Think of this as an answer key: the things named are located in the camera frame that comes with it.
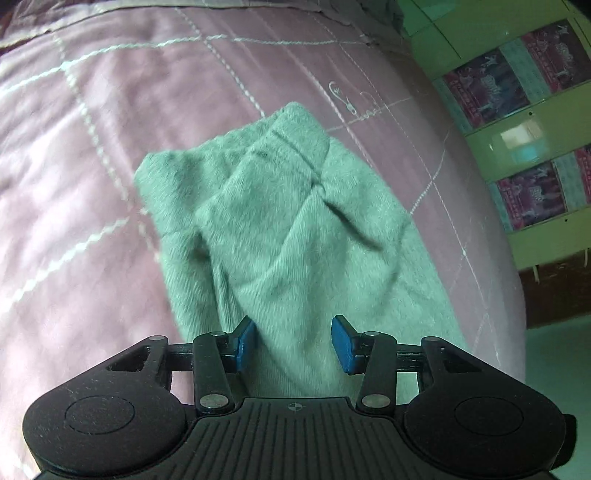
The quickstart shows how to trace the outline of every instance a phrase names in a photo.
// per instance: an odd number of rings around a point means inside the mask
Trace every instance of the fabric fold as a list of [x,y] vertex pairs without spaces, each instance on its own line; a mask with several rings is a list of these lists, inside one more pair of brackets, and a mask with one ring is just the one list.
[[[355,398],[361,379],[342,373],[330,341],[336,314],[401,343],[436,335],[465,348],[408,212],[303,106],[150,154],[135,181],[182,335],[256,322],[251,393]],[[416,379],[399,376],[408,401]]]

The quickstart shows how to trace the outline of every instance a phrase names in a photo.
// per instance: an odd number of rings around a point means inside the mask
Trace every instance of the green wall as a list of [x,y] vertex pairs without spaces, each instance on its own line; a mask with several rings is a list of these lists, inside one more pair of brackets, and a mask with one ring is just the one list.
[[577,417],[573,458],[553,473],[591,479],[591,316],[527,331],[526,383]]
[[[398,1],[413,55],[431,80],[564,18],[591,53],[591,22],[567,0]],[[590,143],[590,125],[591,82],[586,82],[477,129],[466,141],[482,177],[492,182]],[[590,218],[591,211],[573,212],[509,234],[517,267],[531,268],[591,248]]]

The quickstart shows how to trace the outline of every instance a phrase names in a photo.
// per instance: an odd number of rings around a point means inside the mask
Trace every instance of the bed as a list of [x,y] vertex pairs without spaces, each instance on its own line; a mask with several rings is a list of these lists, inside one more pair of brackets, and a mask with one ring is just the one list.
[[[290,101],[390,185],[472,352],[523,380],[505,234],[402,38],[347,2],[175,3],[27,1],[2,20],[0,476],[37,471],[21,422],[39,395],[149,335],[184,341],[133,187],[144,156]],[[191,402],[185,380],[173,389]]]

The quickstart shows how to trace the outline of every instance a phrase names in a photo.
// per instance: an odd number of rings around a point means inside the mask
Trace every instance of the pink bedspread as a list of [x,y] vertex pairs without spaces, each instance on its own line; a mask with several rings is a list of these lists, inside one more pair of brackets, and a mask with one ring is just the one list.
[[[468,345],[523,378],[525,311],[505,234],[411,59],[296,9],[120,9],[0,57],[2,478],[36,471],[21,420],[39,395],[146,336],[181,341],[132,185],[144,155],[194,147],[291,101],[391,185]],[[191,401],[185,387],[176,382]]]

